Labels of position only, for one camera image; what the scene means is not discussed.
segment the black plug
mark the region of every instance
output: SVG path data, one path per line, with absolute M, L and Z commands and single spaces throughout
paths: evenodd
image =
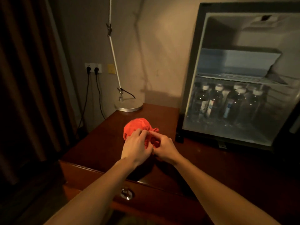
M 90 75 L 91 70 L 92 70 L 92 69 L 91 69 L 91 67 L 89 67 L 89 66 L 86 68 L 86 72 L 87 72 L 88 75 Z
M 96 74 L 96 75 L 98 75 L 99 68 L 98 68 L 98 67 L 96 67 L 96 68 L 94 69 L 94 72 L 95 72 L 95 74 Z

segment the brown curtain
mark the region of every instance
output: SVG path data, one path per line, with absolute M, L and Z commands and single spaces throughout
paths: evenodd
M 31 161 L 75 141 L 76 123 L 44 0 L 0 0 L 0 169 L 14 184 Z

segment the electrical outlet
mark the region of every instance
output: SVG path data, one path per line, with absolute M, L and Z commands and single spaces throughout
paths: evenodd
M 107 64 L 108 73 L 115 74 L 115 65 L 114 64 Z
M 95 68 L 97 67 L 99 69 L 99 73 L 102 73 L 102 65 L 99 63 L 85 63 L 84 64 L 85 69 L 89 66 L 91 67 L 91 73 L 95 72 Z

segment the refrigerator frame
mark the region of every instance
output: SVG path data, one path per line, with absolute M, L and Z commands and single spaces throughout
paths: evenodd
M 189 105 L 189 97 L 191 90 L 193 88 L 193 79 L 195 75 L 196 63 L 198 55 L 200 53 L 200 43 L 203 40 L 205 31 L 205 18 L 207 13 L 299 13 L 300 12 L 300 2 L 244 2 L 244 3 L 200 3 L 196 26 L 193 36 L 193 42 L 190 50 L 190 58 L 186 75 L 185 87 L 183 90 L 182 103 L 179 109 L 179 117 L 176 128 L 176 142 L 182 143 L 184 137 L 192 138 L 194 140 L 200 140 L 202 142 L 215 144 L 215 141 L 226 142 L 233 145 L 243 145 L 252 148 L 260 148 L 264 150 L 273 151 L 274 142 L 278 142 L 280 136 L 284 136 L 286 132 L 286 125 L 293 125 L 293 116 L 299 115 L 298 111 L 295 109 L 291 112 L 288 117 L 288 121 L 284 124 L 284 127 L 280 130 L 279 134 L 276 136 L 272 143 L 272 146 L 265 146 L 255 143 L 249 143 L 239 140 L 234 140 L 225 137 L 218 137 L 210 134 L 194 132 L 182 129 L 184 118 Z

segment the red cloth bag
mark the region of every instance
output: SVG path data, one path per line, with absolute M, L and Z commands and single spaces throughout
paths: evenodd
M 128 136 L 131 136 L 131 134 L 137 129 L 148 130 L 148 131 L 151 130 L 157 133 L 159 131 L 158 128 L 153 129 L 150 123 L 144 118 L 133 119 L 129 123 L 127 123 L 127 125 L 125 125 L 124 127 L 124 133 L 123 133 L 124 140 L 126 140 Z M 156 141 L 156 139 L 152 136 L 152 134 L 149 134 L 147 135 L 145 140 L 145 148 L 148 147 L 149 141 L 153 144 L 155 148 L 159 147 L 160 144 L 159 141 Z

